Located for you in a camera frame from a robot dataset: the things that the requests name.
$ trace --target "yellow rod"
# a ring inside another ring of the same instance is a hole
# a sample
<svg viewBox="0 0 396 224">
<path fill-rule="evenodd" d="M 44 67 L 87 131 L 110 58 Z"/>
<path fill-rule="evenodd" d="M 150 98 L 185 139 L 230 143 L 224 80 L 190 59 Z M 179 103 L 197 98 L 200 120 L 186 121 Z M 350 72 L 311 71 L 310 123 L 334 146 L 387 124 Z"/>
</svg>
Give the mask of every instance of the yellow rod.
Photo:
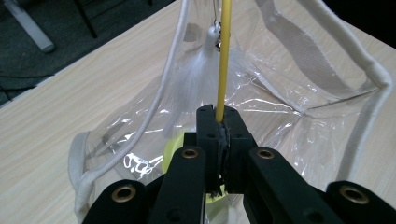
<svg viewBox="0 0 396 224">
<path fill-rule="evenodd" d="M 222 0 L 222 7 L 221 7 L 219 90 L 218 90 L 218 106 L 216 109 L 217 122 L 222 122 L 224 117 L 224 101 L 225 101 L 225 92 L 227 90 L 228 57 L 230 52 L 231 2 L 232 0 Z"/>
</svg>

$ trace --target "plastic bag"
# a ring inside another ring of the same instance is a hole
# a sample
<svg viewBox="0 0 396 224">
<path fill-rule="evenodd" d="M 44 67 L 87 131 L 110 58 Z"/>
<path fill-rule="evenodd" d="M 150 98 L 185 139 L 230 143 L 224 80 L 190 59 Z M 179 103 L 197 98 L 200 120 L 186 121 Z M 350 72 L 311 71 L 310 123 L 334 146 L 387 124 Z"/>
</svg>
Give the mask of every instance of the plastic bag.
<svg viewBox="0 0 396 224">
<path fill-rule="evenodd" d="M 205 46 L 215 39 L 219 6 L 184 0 L 163 75 L 74 140 L 69 174 L 79 221 L 109 184 L 162 175 L 165 146 L 194 131 L 196 108 L 216 104 L 219 56 L 214 44 Z M 319 189 L 353 174 L 391 88 L 381 65 L 314 0 L 234 0 L 231 37 L 226 105 L 240 112 L 258 145 L 279 150 Z M 227 196 L 206 210 L 207 222 L 231 222 L 241 205 Z"/>
</svg>

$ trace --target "wooden table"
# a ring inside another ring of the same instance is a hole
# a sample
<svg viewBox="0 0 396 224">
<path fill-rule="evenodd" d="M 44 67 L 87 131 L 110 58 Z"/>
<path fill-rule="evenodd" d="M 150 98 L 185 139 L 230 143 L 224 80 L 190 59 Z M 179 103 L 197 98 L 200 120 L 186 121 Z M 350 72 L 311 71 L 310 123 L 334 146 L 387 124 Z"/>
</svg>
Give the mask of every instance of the wooden table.
<svg viewBox="0 0 396 224">
<path fill-rule="evenodd" d="M 142 21 L 0 109 L 0 223 L 76 223 L 67 175 L 73 137 L 94 129 L 163 71 L 180 2 Z M 396 78 L 396 50 L 355 28 Z M 396 207 L 396 92 L 359 161 L 357 182 Z"/>
</svg>

